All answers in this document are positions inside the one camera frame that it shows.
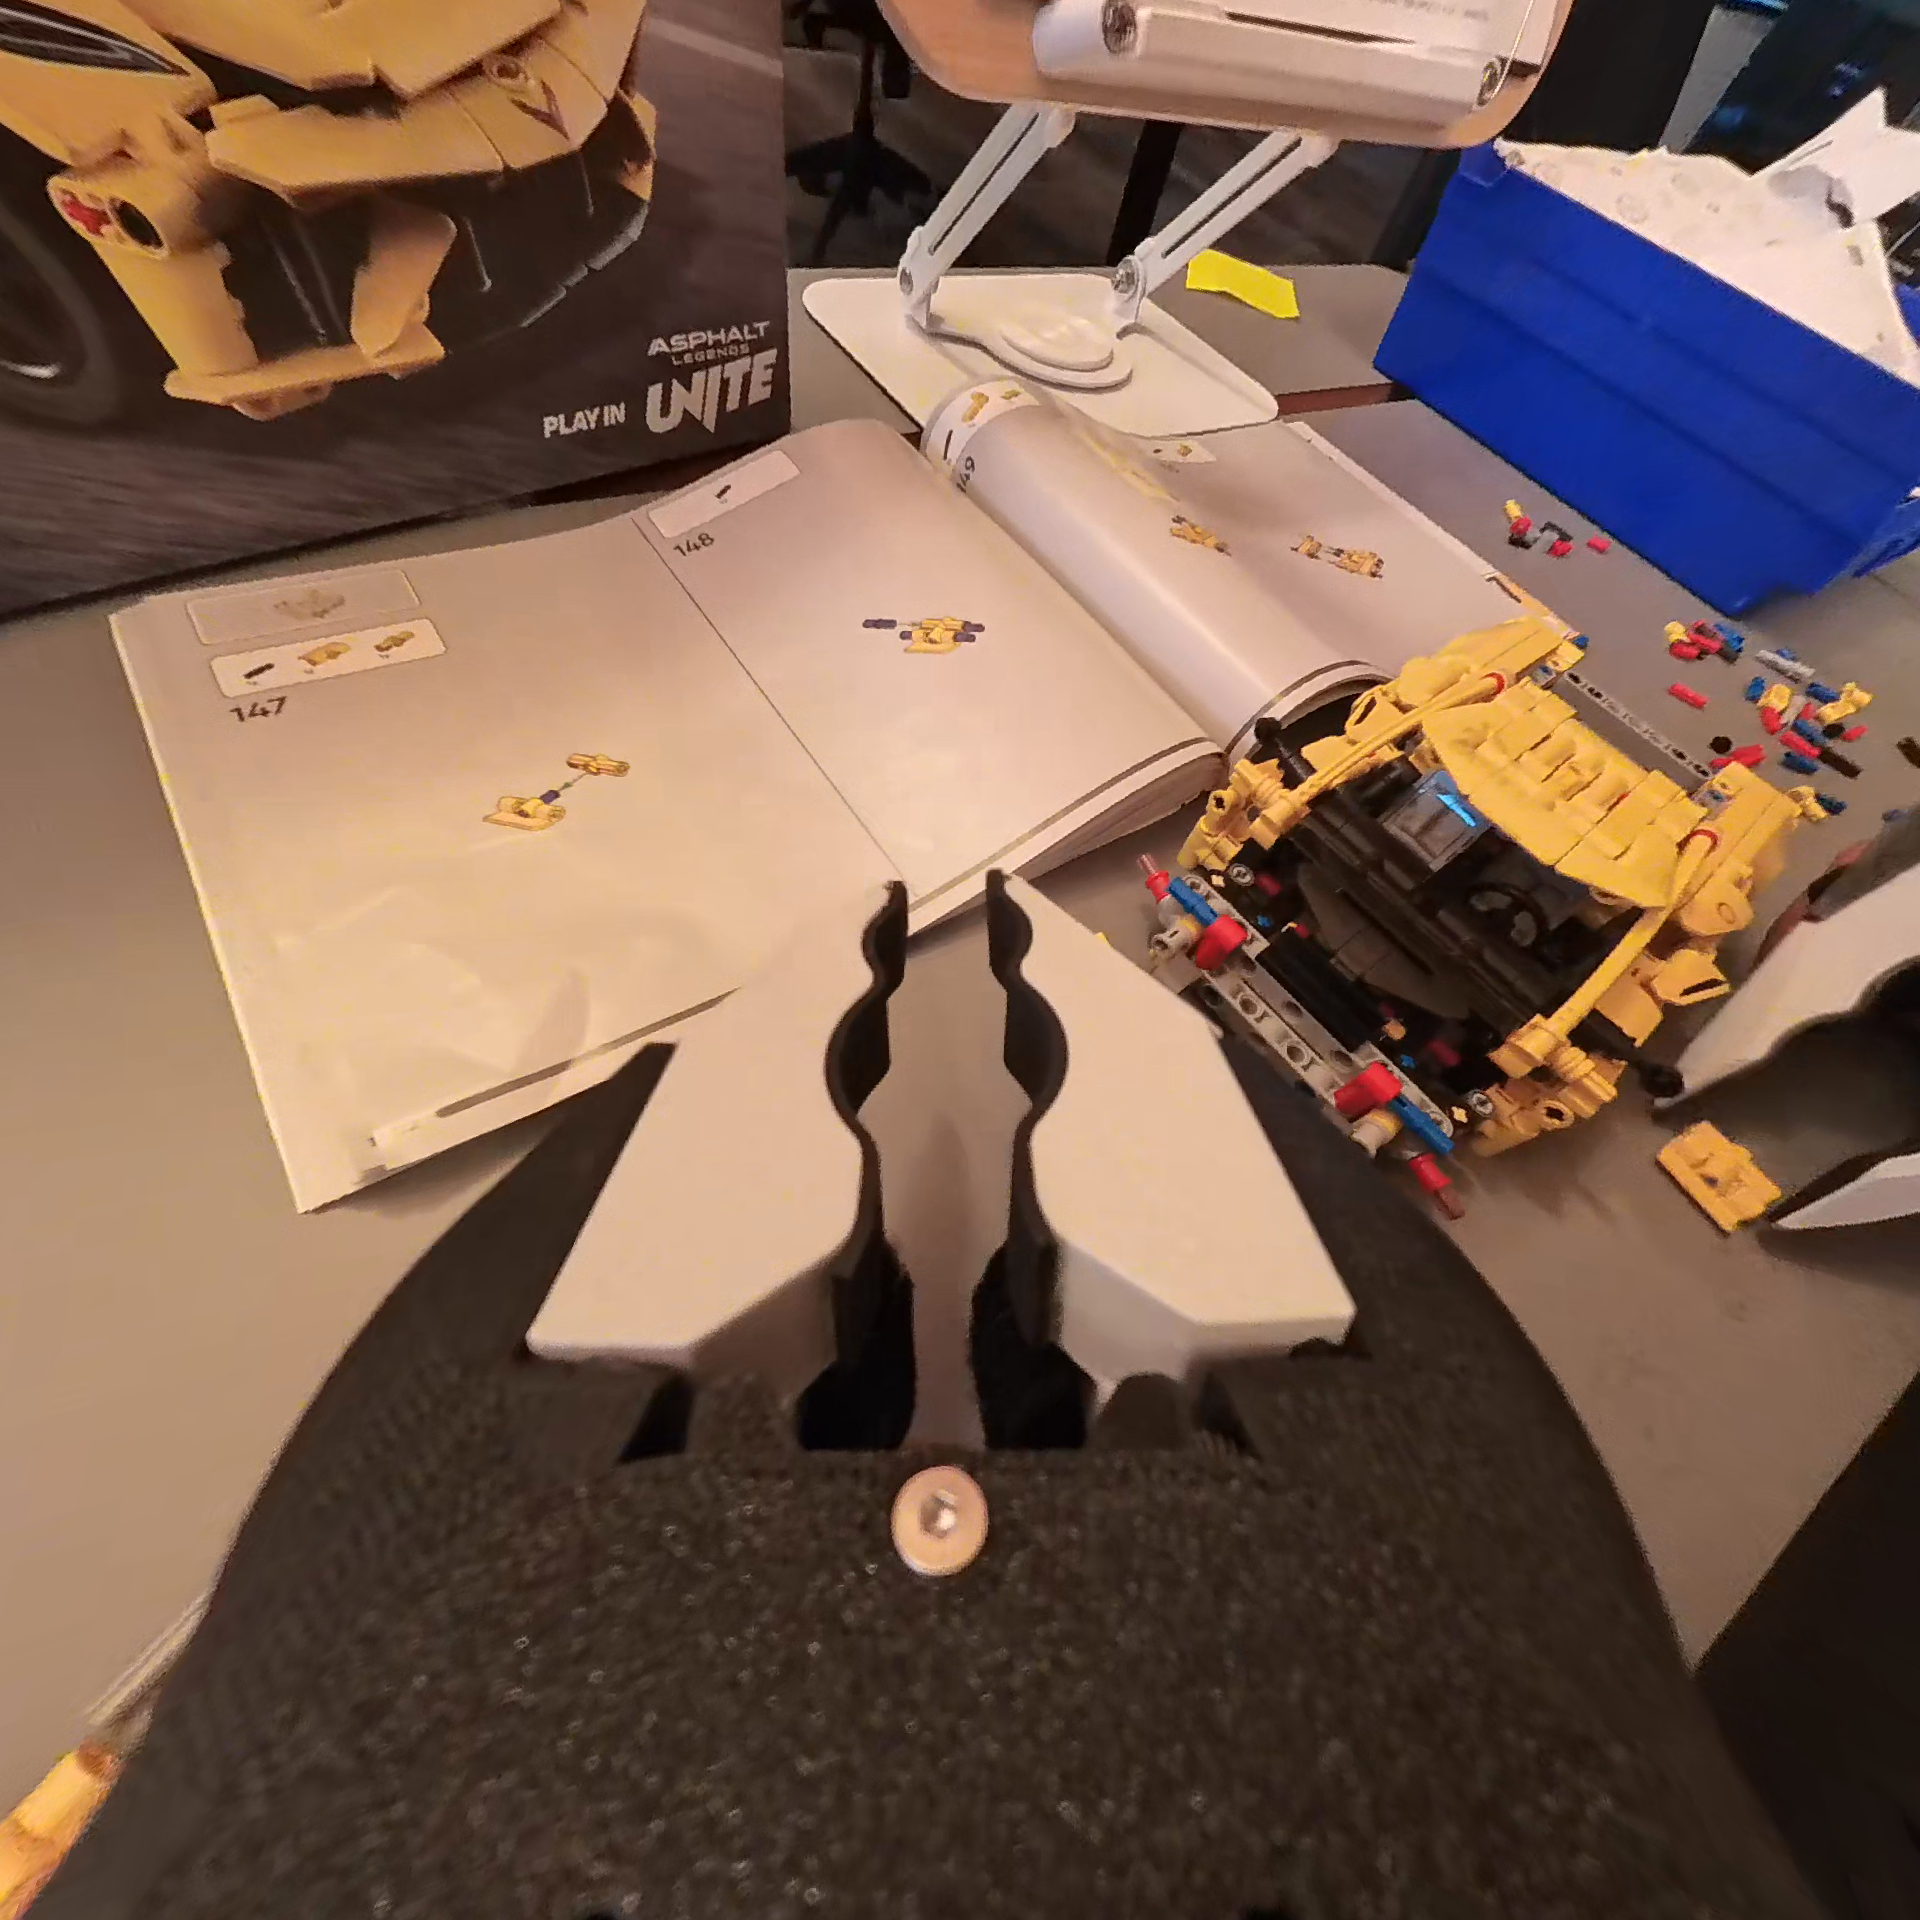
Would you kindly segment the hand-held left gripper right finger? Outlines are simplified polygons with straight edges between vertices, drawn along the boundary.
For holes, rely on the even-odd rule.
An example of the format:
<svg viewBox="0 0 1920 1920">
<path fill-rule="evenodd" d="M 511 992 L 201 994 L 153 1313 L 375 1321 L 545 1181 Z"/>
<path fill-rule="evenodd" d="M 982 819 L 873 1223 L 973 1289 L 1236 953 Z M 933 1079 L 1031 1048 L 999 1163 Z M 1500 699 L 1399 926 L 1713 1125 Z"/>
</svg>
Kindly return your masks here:
<svg viewBox="0 0 1920 1920">
<path fill-rule="evenodd" d="M 972 1305 L 987 1448 L 1079 1449 L 1131 1384 L 1177 1403 L 1338 1354 L 1354 1295 L 1228 1042 L 1029 881 L 990 877 L 987 937 L 1023 1096 Z"/>
</svg>

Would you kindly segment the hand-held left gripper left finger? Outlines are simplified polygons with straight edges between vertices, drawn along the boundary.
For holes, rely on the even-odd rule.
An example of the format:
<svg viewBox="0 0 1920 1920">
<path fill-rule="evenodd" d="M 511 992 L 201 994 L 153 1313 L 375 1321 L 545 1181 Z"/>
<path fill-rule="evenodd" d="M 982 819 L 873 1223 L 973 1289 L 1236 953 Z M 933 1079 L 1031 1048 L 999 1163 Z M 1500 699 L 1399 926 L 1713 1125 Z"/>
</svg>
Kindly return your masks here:
<svg viewBox="0 0 1920 1920">
<path fill-rule="evenodd" d="M 527 1329 L 541 1360 L 749 1378 L 811 1449 L 897 1449 L 915 1289 L 863 1106 L 892 1071 L 908 894 L 822 905 L 670 1050 Z"/>
</svg>

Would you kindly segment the grey desk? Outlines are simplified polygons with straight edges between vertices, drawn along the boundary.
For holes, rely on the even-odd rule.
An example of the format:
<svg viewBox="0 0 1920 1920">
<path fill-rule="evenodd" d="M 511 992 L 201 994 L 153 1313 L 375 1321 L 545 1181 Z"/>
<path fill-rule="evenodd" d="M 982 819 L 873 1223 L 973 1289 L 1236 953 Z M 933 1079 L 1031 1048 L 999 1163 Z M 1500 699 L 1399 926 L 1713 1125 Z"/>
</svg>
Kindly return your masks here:
<svg viewBox="0 0 1920 1920">
<path fill-rule="evenodd" d="M 1508 470 L 1413 402 L 1382 423 L 1373 354 L 1402 275 L 1294 265 L 1302 315 L 1185 304 L 1295 417 L 1462 542 L 1487 546 Z M 1514 555 L 1662 696 L 1660 629 L 1694 610 L 1605 559 Z M 1787 899 L 1916 801 L 1916 560 L 1748 627 L 1878 696 L 1844 817 L 1791 854 Z M 561 1115 L 343 1202 L 293 1210 L 219 969 L 111 650 L 107 610 L 4 625 L 4 1814 L 178 1634 L 284 1437 L 404 1270 Z M 1020 1114 L 978 915 L 921 937 L 894 1000 L 897 1071 L 868 1106 L 890 1232 L 918 1286 L 915 1441 L 977 1441 L 969 1291 L 1005 1223 Z M 1913 1128 L 1916 1086 L 1865 1024 L 1801 1039 L 1724 1089 L 1716 1125 L 1782 1186 Z M 1654 1169 L 1638 1096 L 1479 1161 L 1461 1249 L 1589 1427 L 1699 1657 L 1916 1375 L 1916 1229 L 1722 1238 Z"/>
</svg>

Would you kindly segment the yellow toy brick car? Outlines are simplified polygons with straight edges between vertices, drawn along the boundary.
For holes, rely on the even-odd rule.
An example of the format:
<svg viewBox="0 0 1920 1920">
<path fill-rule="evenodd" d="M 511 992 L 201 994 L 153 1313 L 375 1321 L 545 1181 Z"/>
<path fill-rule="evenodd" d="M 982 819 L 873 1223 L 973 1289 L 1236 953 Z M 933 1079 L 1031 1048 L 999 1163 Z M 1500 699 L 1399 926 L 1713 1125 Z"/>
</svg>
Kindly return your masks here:
<svg viewBox="0 0 1920 1920">
<path fill-rule="evenodd" d="M 1826 817 L 1763 753 L 1643 762 L 1547 615 L 1452 640 L 1335 727 L 1255 725 L 1169 866 L 1147 965 L 1367 1157 L 1461 1218 L 1457 1157 L 1601 1115 L 1669 1017 L 1724 1000 L 1724 949 Z"/>
</svg>

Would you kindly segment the pile of yellow bricks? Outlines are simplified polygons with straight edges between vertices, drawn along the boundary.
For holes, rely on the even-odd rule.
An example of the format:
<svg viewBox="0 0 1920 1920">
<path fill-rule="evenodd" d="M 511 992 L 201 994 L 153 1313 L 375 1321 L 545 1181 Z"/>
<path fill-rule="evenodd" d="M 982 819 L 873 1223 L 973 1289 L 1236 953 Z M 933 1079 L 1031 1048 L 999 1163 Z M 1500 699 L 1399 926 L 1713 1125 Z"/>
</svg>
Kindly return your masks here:
<svg viewBox="0 0 1920 1920">
<path fill-rule="evenodd" d="M 3 1817 L 3 1919 L 29 1913 L 98 1816 L 127 1762 L 121 1742 L 94 1737 L 47 1768 Z"/>
</svg>

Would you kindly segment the white crumpled papers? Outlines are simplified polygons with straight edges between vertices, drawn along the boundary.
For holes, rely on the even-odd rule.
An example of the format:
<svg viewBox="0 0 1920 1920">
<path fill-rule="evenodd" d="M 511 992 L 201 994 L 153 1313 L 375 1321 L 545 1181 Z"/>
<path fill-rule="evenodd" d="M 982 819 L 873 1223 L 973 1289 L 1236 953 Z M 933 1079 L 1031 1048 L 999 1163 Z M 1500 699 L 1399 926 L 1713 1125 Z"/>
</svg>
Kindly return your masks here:
<svg viewBox="0 0 1920 1920">
<path fill-rule="evenodd" d="M 1881 88 L 1756 175 L 1666 150 L 1500 139 L 1495 153 L 1883 374 L 1918 383 L 1916 329 L 1881 232 L 1881 218 L 1916 202 L 1918 134 L 1887 122 Z"/>
</svg>

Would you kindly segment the yellow paper strip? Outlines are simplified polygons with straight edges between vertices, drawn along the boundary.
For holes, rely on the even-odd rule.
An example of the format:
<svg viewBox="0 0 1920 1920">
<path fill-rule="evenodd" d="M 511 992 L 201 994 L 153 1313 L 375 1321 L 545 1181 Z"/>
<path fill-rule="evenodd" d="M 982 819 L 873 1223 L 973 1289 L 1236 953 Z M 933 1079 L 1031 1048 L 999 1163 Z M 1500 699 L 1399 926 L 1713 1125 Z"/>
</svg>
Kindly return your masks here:
<svg viewBox="0 0 1920 1920">
<path fill-rule="evenodd" d="M 1278 323 L 1294 323 L 1302 315 L 1291 278 L 1218 249 L 1204 249 L 1187 264 L 1185 289 L 1196 295 L 1231 299 Z"/>
</svg>

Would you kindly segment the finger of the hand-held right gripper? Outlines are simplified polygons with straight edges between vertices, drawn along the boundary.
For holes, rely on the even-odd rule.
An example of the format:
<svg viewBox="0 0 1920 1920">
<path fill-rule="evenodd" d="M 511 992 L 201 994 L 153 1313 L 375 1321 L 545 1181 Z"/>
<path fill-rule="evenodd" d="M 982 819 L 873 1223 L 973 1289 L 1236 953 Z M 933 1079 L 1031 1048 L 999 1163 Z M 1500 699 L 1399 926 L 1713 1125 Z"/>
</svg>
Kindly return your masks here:
<svg viewBox="0 0 1920 1920">
<path fill-rule="evenodd" d="M 1781 1232 L 1826 1232 L 1918 1217 L 1918 1136 L 1843 1160 L 1765 1211 Z"/>
<path fill-rule="evenodd" d="M 1772 1062 L 1798 1037 L 1855 1017 L 1887 991 L 1916 985 L 1918 870 L 1887 877 L 1823 919 L 1801 919 L 1718 1003 L 1675 1064 L 1663 1114 Z"/>
</svg>

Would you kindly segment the blue storage bin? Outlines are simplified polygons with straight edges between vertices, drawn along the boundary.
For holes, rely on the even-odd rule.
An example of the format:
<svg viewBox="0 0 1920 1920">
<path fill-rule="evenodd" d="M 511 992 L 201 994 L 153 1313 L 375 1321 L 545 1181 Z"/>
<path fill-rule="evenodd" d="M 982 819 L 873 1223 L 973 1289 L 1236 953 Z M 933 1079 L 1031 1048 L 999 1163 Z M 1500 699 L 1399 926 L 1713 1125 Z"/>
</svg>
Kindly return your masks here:
<svg viewBox="0 0 1920 1920">
<path fill-rule="evenodd" d="M 1918 393 L 1466 153 L 1377 350 L 1411 399 L 1724 613 L 1918 546 Z"/>
</svg>

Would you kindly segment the instruction booklet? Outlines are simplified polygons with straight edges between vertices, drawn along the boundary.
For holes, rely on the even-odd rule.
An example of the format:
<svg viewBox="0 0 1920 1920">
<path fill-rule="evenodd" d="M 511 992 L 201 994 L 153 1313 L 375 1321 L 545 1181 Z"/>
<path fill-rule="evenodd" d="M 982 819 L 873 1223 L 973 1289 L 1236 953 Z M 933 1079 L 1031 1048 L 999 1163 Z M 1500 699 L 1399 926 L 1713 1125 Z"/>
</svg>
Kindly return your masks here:
<svg viewBox="0 0 1920 1920">
<path fill-rule="evenodd" d="M 597 1085 L 818 901 L 938 926 L 1524 610 L 1302 423 L 1131 440 L 1001 376 L 916 441 L 822 423 L 111 639 L 308 1215 Z"/>
</svg>

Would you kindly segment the black toy set box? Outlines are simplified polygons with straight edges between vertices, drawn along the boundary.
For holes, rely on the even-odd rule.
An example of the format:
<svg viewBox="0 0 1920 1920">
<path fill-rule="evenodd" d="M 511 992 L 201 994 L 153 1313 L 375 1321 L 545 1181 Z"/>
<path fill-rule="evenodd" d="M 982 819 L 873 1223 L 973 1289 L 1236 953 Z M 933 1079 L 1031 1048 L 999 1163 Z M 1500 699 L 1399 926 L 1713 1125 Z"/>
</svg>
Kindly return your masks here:
<svg viewBox="0 0 1920 1920">
<path fill-rule="evenodd" d="M 7 618 L 771 441 L 773 3 L 4 3 Z"/>
</svg>

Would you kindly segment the yellow panel brick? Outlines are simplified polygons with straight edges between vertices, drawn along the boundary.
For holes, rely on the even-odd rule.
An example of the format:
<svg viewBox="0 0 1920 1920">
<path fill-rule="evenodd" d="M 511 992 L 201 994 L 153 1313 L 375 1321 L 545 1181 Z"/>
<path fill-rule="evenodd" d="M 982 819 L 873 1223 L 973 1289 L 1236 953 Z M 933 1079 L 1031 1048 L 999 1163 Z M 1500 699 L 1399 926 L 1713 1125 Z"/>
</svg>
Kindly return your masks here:
<svg viewBox="0 0 1920 1920">
<path fill-rule="evenodd" d="M 1763 1223 L 1786 1200 L 1754 1153 L 1709 1120 L 1669 1136 L 1654 1167 L 1726 1238 Z"/>
</svg>

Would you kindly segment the scatter of small coloured pins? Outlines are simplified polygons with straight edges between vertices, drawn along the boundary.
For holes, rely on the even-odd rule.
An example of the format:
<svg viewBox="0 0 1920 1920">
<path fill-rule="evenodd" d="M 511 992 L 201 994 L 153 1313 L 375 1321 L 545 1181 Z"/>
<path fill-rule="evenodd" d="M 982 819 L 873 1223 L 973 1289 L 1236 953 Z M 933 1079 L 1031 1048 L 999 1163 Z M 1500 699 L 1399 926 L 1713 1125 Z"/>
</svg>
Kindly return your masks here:
<svg viewBox="0 0 1920 1920">
<path fill-rule="evenodd" d="M 1695 607 L 1607 536 L 1515 499 L 1501 517 L 1503 577 L 1570 625 L 1586 699 L 1654 739 L 1673 736 L 1699 762 L 1778 762 L 1795 778 L 1831 763 L 1855 778 L 1839 744 L 1860 735 L 1858 702 L 1811 658 Z"/>
</svg>

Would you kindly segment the white tablet stand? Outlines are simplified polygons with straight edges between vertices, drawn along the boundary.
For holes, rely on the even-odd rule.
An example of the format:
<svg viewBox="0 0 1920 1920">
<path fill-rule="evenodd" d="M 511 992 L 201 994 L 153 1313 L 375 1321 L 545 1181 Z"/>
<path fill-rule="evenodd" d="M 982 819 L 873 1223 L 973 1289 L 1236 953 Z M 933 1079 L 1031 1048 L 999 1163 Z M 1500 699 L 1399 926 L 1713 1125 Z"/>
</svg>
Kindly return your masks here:
<svg viewBox="0 0 1920 1920">
<path fill-rule="evenodd" d="M 908 238 L 892 285 L 820 278 L 805 291 L 811 320 L 916 423 L 929 426 L 962 379 L 994 378 L 1020 378 L 1142 440 L 1276 419 L 1271 393 L 1155 306 L 1153 295 L 1282 189 L 1358 139 L 1259 134 L 1204 194 L 1103 273 L 957 273 L 991 215 L 1092 114 L 1009 103 Z"/>
</svg>

